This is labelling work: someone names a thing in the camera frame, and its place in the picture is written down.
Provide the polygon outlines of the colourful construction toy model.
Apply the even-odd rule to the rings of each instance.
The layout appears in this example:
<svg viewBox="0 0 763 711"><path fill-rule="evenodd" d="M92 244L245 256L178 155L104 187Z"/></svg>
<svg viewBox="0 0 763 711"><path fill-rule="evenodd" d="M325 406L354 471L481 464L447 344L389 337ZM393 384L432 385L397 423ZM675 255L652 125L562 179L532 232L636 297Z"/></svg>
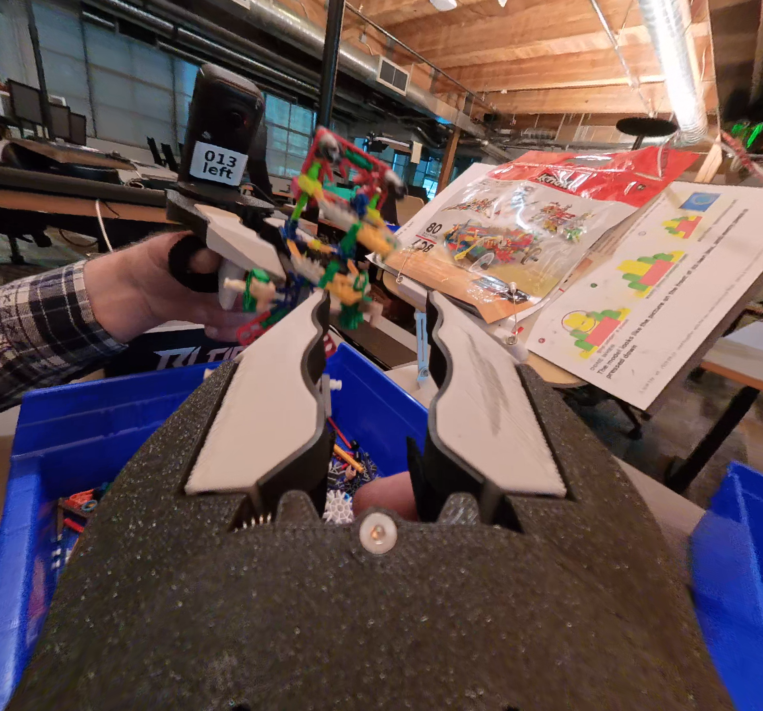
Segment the colourful construction toy model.
<svg viewBox="0 0 763 711"><path fill-rule="evenodd" d="M316 289L338 302L343 328L357 328L372 303L358 248L381 260L397 248L382 206L404 197L401 178L328 128L318 128L314 136L293 180L293 210L275 223L285 247L285 284L275 286L262 267L249 268L244 280L225 282L241 292L243 310L251 315L236 334L241 346L251 345Z"/></svg>

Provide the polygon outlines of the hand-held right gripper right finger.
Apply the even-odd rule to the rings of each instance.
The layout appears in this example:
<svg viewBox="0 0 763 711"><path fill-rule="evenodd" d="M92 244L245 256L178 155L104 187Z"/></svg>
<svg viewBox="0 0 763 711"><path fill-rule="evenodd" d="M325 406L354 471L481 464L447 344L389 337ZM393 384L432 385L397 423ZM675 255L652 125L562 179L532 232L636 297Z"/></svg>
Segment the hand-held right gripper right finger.
<svg viewBox="0 0 763 711"><path fill-rule="evenodd" d="M447 296L426 298L428 371L436 391L424 447L408 451L416 513L434 522L450 496L482 522L514 522L514 496L566 499L567 485L521 364Z"/></svg>

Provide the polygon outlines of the black vertical pole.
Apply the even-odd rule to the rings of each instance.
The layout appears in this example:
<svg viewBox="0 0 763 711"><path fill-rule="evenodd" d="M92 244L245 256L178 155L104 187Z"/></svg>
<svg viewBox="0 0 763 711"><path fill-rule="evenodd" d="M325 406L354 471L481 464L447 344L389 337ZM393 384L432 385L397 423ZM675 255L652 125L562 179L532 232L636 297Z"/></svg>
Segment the black vertical pole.
<svg viewBox="0 0 763 711"><path fill-rule="evenodd" d="M347 0L328 0L317 118L317 125L321 128L329 129L331 124L346 2Z"/></svg>

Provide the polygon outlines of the black toy box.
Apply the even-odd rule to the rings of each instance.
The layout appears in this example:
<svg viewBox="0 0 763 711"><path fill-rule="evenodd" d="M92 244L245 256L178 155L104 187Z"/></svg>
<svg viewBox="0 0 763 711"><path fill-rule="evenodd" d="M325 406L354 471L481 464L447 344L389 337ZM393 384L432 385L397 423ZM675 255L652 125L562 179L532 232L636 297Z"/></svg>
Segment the black toy box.
<svg viewBox="0 0 763 711"><path fill-rule="evenodd" d="M118 377L234 360L243 351L238 343L214 340L200 324L167 322L132 340L104 367L105 376Z"/></svg>

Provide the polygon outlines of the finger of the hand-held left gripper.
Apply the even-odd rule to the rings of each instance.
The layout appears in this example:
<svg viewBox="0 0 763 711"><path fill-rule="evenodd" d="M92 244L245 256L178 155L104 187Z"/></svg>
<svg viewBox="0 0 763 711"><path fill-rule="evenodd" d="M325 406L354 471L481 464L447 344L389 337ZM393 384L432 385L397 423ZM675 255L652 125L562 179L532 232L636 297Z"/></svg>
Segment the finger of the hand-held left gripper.
<svg viewBox="0 0 763 711"><path fill-rule="evenodd" d="M204 241L208 249L244 270L260 269L272 280L286 280L276 247L245 227L239 216L213 206L194 207L206 222Z"/></svg>

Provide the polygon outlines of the person's right hand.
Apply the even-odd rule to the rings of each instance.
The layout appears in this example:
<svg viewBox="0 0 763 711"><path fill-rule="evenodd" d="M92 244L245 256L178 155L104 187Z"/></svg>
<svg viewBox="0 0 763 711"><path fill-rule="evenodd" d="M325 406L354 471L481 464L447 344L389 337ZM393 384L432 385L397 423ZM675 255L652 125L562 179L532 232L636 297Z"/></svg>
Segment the person's right hand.
<svg viewBox="0 0 763 711"><path fill-rule="evenodd" d="M353 514L359 517L373 508L392 511L409 522L417 521L410 473L405 471L389 477L377 477L359 487L352 498Z"/></svg>

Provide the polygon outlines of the grey ceiling duct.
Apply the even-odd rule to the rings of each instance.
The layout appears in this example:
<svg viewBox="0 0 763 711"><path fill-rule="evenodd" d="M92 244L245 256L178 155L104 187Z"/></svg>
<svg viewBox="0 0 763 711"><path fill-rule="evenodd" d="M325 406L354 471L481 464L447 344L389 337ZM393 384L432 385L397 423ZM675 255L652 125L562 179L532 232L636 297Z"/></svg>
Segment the grey ceiling duct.
<svg viewBox="0 0 763 711"><path fill-rule="evenodd" d="M86 0L318 101L325 29L278 0Z"/></svg>

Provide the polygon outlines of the silver ceiling duct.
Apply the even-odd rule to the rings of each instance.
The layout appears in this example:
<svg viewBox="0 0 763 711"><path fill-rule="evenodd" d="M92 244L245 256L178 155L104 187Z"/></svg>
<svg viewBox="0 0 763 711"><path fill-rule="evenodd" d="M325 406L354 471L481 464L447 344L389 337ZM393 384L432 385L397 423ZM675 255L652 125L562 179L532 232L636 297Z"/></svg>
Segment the silver ceiling duct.
<svg viewBox="0 0 763 711"><path fill-rule="evenodd" d="M689 0L637 1L662 67L678 140L687 146L697 144L706 136L708 120Z"/></svg>

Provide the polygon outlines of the black computer monitor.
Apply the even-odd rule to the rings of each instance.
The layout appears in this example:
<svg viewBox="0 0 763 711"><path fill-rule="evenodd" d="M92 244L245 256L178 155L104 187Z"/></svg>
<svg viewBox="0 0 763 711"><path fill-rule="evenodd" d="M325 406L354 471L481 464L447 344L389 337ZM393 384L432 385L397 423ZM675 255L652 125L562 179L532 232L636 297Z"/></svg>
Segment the black computer monitor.
<svg viewBox="0 0 763 711"><path fill-rule="evenodd" d="M6 88L10 95L12 114L17 122L43 125L42 97L39 89L7 80Z"/></svg>
<svg viewBox="0 0 763 711"><path fill-rule="evenodd" d="M87 143L87 118L73 113L66 105L50 105L52 137L64 142L85 146Z"/></svg>

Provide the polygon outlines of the pile of colourful toy pieces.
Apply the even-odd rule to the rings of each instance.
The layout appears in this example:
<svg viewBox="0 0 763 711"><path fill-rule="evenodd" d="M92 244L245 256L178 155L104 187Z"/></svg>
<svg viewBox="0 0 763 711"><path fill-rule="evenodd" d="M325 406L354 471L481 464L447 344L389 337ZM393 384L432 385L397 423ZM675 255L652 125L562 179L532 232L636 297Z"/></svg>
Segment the pile of colourful toy pieces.
<svg viewBox="0 0 763 711"><path fill-rule="evenodd" d="M333 453L329 461L327 499L323 519L335 525L352 520L352 499L357 490L378 476L378 467L371 455L357 441L340 429L333 418L327 419L333 437ZM57 500L55 509L55 556L71 551L84 532L101 500L111 487L105 482Z"/></svg>

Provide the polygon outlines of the blue plastic parts bin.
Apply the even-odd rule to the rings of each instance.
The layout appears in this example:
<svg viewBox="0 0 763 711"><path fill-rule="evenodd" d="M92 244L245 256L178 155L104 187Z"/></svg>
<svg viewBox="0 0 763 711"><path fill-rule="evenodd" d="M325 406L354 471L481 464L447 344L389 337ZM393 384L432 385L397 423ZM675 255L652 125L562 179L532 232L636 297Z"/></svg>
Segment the blue plastic parts bin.
<svg viewBox="0 0 763 711"><path fill-rule="evenodd" d="M56 528L58 499L110 483L145 441L201 384L211 361L29 392L12 439L1 536L1 701L5 707L27 664L52 594L76 540ZM333 420L358 440L378 477L405 468L407 437L419 447L426 406L347 344L327 358L343 386L332 393Z"/></svg>

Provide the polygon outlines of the white instruction sheet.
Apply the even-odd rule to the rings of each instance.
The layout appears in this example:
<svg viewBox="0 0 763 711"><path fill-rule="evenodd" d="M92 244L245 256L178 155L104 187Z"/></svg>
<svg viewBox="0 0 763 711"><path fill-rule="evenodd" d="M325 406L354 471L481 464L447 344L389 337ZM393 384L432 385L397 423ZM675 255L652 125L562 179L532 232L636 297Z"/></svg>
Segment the white instruction sheet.
<svg viewBox="0 0 763 711"><path fill-rule="evenodd" d="M761 188L674 182L539 311L527 348L647 410L761 270Z"/></svg>

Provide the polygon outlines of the wooden top desk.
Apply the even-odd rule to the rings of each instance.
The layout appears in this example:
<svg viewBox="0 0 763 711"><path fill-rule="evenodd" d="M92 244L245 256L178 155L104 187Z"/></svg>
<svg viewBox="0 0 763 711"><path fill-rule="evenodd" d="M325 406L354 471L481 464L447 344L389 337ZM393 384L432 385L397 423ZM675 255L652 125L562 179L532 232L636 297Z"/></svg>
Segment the wooden top desk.
<svg viewBox="0 0 763 711"><path fill-rule="evenodd" d="M168 171L67 143L2 139L1 208L167 225Z"/></svg>

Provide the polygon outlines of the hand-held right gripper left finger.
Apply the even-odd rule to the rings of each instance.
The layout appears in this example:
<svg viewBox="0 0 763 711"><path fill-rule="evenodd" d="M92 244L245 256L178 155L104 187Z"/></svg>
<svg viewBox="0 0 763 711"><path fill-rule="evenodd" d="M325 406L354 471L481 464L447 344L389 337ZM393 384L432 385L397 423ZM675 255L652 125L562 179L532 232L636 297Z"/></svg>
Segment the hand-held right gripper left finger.
<svg viewBox="0 0 763 711"><path fill-rule="evenodd" d="M322 382L329 307L326 292L313 292L238 357L186 496L245 496L255 515L274 515L298 490L323 514L333 443Z"/></svg>

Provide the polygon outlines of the person's left hand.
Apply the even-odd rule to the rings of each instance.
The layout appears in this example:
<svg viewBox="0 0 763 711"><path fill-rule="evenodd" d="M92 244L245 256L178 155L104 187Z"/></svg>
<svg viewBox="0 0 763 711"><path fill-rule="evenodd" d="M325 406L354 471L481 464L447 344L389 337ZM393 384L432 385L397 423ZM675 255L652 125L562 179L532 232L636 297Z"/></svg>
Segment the person's left hand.
<svg viewBox="0 0 763 711"><path fill-rule="evenodd" d="M85 291L95 320L122 344L167 322L198 324L220 342L236 340L246 314L221 308L216 294L182 286L168 269L168 254L185 231L162 233L85 264Z"/></svg>

